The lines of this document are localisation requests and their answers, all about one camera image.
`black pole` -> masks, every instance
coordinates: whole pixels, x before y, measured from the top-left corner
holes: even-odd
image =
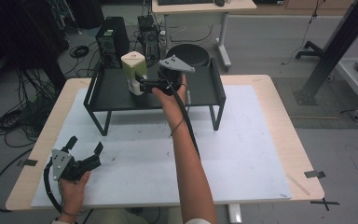
[[[358,0],[350,6],[347,14],[348,16],[341,28],[324,48],[323,57],[316,65],[303,89],[294,92],[299,105],[316,105],[314,98],[316,93],[358,36]]]

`white paper sheet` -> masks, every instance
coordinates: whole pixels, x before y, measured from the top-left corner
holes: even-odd
[[[213,130],[208,106],[191,107],[189,116],[205,173],[216,203],[287,200],[286,183],[269,129],[252,86],[225,86],[227,101],[218,131]],[[103,137],[83,106],[80,90],[59,133],[55,148],[71,136],[77,161],[93,154],[101,141],[102,165],[91,172],[85,205],[179,204],[172,139],[162,110],[113,112]],[[104,122],[106,113],[98,113]],[[50,185],[58,199],[57,182]],[[51,207],[43,178],[33,207]]]

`human arm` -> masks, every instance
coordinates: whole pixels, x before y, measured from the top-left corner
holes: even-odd
[[[185,85],[181,86],[178,94],[184,102],[186,76],[183,76],[182,83]],[[173,96],[168,96],[157,88],[152,92],[161,101],[165,117],[173,131],[173,150],[183,221],[186,223],[194,218],[202,218],[214,224],[216,214],[211,189],[186,123],[181,122],[184,116],[179,104]]]
[[[84,188],[90,178],[90,171],[82,175],[80,180],[75,183],[73,181],[60,179],[63,206],[62,212],[57,219],[65,223],[75,223],[77,215],[83,206]]]

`person's left hand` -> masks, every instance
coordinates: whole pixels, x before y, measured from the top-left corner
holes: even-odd
[[[62,213],[58,219],[59,221],[68,223],[74,223],[76,221],[76,216],[83,206],[84,188],[89,181],[90,174],[91,172],[87,171],[77,183],[60,179],[63,206]]]

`person's right hand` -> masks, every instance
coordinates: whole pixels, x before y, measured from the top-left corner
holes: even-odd
[[[181,98],[183,104],[186,103],[186,98],[185,98],[186,89],[187,89],[186,76],[182,75],[182,85],[177,91],[177,93]],[[169,96],[164,92],[162,92],[161,90],[159,90],[158,88],[153,88],[152,92],[161,101],[164,115],[167,118],[171,130],[173,130],[183,119],[183,114],[179,107],[179,104],[177,103],[173,95]]]

